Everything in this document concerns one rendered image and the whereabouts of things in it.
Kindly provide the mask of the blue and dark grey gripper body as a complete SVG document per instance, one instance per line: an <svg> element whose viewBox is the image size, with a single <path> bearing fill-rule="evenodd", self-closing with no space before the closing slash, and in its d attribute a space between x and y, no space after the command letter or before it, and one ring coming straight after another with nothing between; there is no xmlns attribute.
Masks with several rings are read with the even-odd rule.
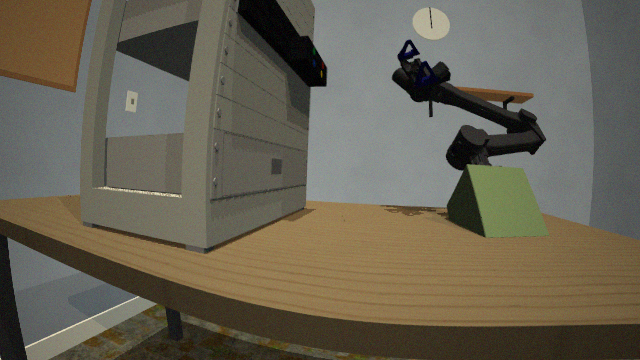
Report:
<svg viewBox="0 0 640 360"><path fill-rule="evenodd" d="M400 65L401 65L402 69L404 70L405 74L409 78L409 86L412 88L412 91L414 91L414 92L417 92L417 91L422 92L422 87L417 89L417 87L416 87L416 85L414 83L415 82L415 78L417 76L417 73L419 71L418 69L420 68L420 65L421 65L422 62L420 61L420 58L414 59L414 61L412 61L412 62L408 62L407 60L411 59L411 58L413 58L413 57L410 57L410 58L407 58L407 59L404 59L404 60L401 60L401 61L399 59L398 60L400 61ZM409 64L411 64L411 65L409 65ZM411 68L411 67L413 67L413 68ZM429 76L429 75L430 75L430 73L429 73L428 69L426 67L424 67L422 78L426 77L426 76ZM416 89L413 87L413 85L414 85L414 87Z"/></svg>

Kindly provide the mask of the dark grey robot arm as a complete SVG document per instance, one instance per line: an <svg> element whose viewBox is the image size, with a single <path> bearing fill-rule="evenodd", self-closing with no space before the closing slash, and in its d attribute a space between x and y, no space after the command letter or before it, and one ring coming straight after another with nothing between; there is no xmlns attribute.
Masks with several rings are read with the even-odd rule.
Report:
<svg viewBox="0 0 640 360"><path fill-rule="evenodd" d="M488 135L483 129L461 126L446 153L446 159L452 167L464 171L467 164L492 165L488 162L488 154L489 157L518 152L535 154L546 138L533 113L524 109L512 112L454 87L447 83L451 75L449 70L444 62L437 63L432 71L438 78L438 85L422 87L422 92L412 91L409 78L402 68L393 73L392 80L415 102L432 100L456 106L507 128L507 134ZM439 89L442 90L439 92Z"/></svg>

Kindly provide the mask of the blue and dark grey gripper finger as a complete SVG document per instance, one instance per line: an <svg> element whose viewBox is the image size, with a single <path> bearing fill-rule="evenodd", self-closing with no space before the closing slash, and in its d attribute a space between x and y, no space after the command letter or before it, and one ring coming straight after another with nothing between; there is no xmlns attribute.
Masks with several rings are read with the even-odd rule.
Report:
<svg viewBox="0 0 640 360"><path fill-rule="evenodd" d="M430 75L422 78L424 67L428 69L428 71L430 72ZM438 82L438 79L434 74L434 72L432 71L429 64L427 63L427 61L422 62L414 82L416 87L421 88L437 82Z"/></svg>
<svg viewBox="0 0 640 360"><path fill-rule="evenodd" d="M408 44L410 44L413 49L410 52L405 53L406 49L408 47ZM413 57L413 56L416 56L416 55L419 55L419 54L420 53L418 52L418 50L415 47L415 45L413 44L413 42L411 40L406 40L402 50L399 52L399 54L397 56L398 56L398 59L401 61L401 60L404 60L404 59L407 59L407 58L410 58L410 57Z"/></svg>

